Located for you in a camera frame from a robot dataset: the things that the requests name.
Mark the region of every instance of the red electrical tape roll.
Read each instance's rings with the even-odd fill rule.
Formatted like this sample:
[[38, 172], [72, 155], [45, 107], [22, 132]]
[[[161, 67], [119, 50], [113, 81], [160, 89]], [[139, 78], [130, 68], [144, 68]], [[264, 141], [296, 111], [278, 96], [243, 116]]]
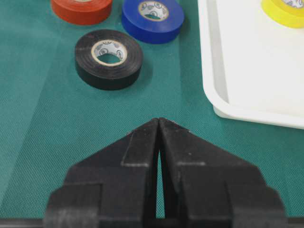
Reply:
[[77, 25], [93, 25], [111, 13], [112, 0], [51, 0], [53, 11], [61, 19]]

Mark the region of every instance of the tape label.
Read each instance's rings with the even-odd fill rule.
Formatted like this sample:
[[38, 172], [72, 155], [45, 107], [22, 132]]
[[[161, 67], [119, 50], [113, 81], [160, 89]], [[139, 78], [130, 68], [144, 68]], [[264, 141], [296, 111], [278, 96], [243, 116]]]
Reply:
[[[91, 54], [96, 62], [110, 67], [122, 64], [127, 59], [128, 56], [127, 49], [123, 44], [110, 39], [101, 40], [95, 43], [92, 47]], [[118, 63], [105, 63], [103, 61], [100, 61], [98, 57], [104, 54], [114, 55], [118, 57], [120, 61]]]
[[138, 6], [140, 15], [152, 21], [163, 21], [169, 16], [168, 8], [158, 1], [143, 1]]
[[304, 7], [303, 0], [282, 0], [282, 1], [285, 2], [288, 6], [294, 8], [300, 9]]

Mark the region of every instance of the white tray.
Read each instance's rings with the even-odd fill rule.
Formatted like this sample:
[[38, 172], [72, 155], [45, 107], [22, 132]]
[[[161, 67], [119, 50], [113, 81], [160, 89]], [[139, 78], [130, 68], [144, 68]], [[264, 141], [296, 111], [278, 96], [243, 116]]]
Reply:
[[304, 29], [261, 0], [198, 0], [203, 87], [217, 115], [304, 129]]

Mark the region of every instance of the green cloth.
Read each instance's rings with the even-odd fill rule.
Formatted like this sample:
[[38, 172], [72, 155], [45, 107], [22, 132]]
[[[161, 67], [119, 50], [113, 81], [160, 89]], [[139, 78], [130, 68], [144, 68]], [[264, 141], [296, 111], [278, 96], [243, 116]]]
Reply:
[[[179, 3], [186, 15], [180, 35], [163, 45], [139, 42], [139, 79], [103, 91], [77, 75], [74, 46], [92, 30], [124, 32], [122, 0], [95, 26], [62, 21], [49, 0], [1, 1], [0, 217], [43, 217], [71, 165], [160, 116], [257, 165], [287, 214], [304, 215], [304, 132], [215, 115], [202, 88], [197, 2]], [[161, 183], [158, 196], [161, 217]]]

